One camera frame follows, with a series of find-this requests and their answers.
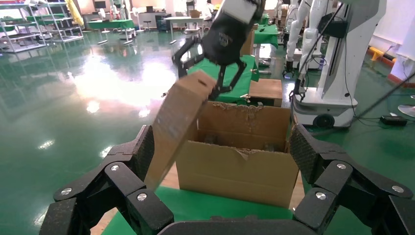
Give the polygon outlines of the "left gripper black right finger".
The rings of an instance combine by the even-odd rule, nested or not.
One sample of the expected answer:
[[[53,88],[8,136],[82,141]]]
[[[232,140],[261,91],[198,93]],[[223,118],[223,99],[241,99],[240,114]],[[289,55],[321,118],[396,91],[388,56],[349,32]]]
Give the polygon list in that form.
[[[414,234],[414,193],[408,187],[363,167],[339,145],[314,138],[301,124],[292,126],[289,147],[311,186],[295,220],[322,234],[344,207],[374,235]]]

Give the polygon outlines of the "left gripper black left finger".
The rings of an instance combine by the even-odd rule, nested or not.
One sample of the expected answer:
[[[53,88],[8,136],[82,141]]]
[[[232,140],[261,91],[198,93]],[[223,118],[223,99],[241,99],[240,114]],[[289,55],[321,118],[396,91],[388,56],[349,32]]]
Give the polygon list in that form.
[[[153,154],[153,129],[144,125],[134,140],[112,147],[99,166],[54,193],[40,234],[88,235],[113,208],[136,234],[158,234],[174,215],[144,181]]]

